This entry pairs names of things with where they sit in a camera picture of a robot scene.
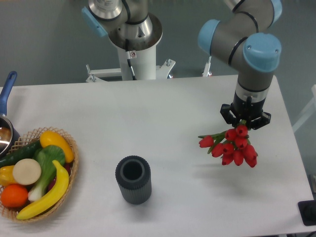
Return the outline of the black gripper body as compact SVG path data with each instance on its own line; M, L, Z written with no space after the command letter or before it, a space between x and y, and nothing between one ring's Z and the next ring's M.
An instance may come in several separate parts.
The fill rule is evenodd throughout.
M240 121L245 120L247 123L250 123L263 112L265 100L264 98L261 101L255 102L255 98L251 96L246 96L245 99L242 99L241 96L235 92L232 102L233 113Z

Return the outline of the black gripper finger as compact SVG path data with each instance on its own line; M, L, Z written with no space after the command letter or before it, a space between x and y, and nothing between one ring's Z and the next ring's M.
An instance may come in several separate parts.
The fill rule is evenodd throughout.
M262 112L258 118L253 119L249 125L247 126L248 129L257 130L268 125L271 121L271 114L267 112Z
M220 114L222 115L226 124L230 124L231 126L237 126L240 121L233 113L232 104L222 104Z

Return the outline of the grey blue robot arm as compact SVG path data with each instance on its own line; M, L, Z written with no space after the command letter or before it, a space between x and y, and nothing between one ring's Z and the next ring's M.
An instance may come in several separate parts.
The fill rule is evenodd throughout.
M278 0L229 0L234 14L228 22L207 21L199 31L198 46L238 72L234 99L221 106L227 124L241 122L259 129L271 120L263 111L281 43L265 33L281 15ZM151 80L165 76L156 64L156 46L162 38L159 19L146 0L90 0L81 11L87 25L117 48L123 80Z

